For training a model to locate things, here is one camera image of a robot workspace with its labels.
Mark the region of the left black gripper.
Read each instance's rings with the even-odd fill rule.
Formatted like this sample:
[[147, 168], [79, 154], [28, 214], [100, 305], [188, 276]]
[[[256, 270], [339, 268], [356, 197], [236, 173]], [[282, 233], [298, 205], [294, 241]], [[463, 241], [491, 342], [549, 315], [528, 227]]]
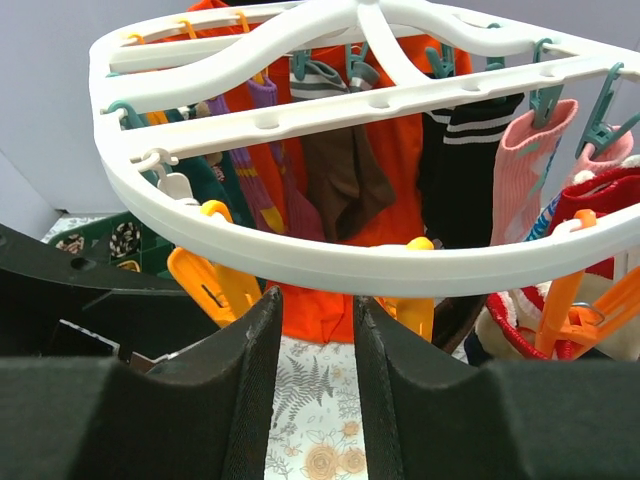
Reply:
[[282, 305], [272, 288], [218, 331], [173, 280], [3, 226], [2, 355], [46, 354], [62, 320], [149, 358], [209, 337], [144, 374], [112, 358], [3, 360], [2, 477], [262, 478]]

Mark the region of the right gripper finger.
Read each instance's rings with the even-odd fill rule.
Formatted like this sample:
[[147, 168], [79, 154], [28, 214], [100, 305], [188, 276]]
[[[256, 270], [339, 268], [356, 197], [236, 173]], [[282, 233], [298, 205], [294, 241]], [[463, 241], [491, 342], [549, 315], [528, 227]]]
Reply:
[[635, 362], [493, 361], [473, 367], [373, 299], [354, 302], [372, 479], [635, 479]]

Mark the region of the orange hanger clip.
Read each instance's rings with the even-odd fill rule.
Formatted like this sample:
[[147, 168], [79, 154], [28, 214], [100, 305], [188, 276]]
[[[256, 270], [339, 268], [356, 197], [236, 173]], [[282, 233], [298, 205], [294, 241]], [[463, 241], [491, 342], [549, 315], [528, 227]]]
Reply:
[[171, 252], [167, 266], [177, 283], [220, 328], [242, 317], [262, 296], [255, 276], [211, 263], [183, 247]]
[[639, 206], [602, 218], [582, 209], [549, 236], [579, 256], [574, 271], [552, 281], [535, 337], [535, 349], [551, 356], [559, 341], [572, 347], [570, 359], [626, 325], [639, 314], [639, 269], [633, 268], [594, 302], [578, 302], [578, 290], [588, 267], [639, 244]]

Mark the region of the white sock clip hanger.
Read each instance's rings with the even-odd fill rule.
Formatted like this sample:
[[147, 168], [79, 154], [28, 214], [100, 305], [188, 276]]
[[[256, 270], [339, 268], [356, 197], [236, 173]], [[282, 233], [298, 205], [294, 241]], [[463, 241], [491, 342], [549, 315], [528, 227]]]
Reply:
[[94, 139], [165, 239], [281, 286], [525, 287], [639, 243], [639, 207], [529, 236], [577, 105], [634, 50], [428, 1], [195, 8], [89, 52]]

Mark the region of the navy beige red sock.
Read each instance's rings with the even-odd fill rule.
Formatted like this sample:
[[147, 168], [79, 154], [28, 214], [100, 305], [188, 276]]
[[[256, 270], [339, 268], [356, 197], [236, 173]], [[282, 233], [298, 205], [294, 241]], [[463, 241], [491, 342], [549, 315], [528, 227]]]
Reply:
[[[523, 355], [509, 342], [498, 322], [504, 320], [524, 340], [534, 342], [544, 307], [548, 283], [488, 296], [472, 332], [464, 341], [468, 363], [480, 366], [493, 359], [519, 360]], [[586, 359], [637, 361], [639, 359], [639, 318], [634, 317], [623, 328], [581, 356]]]

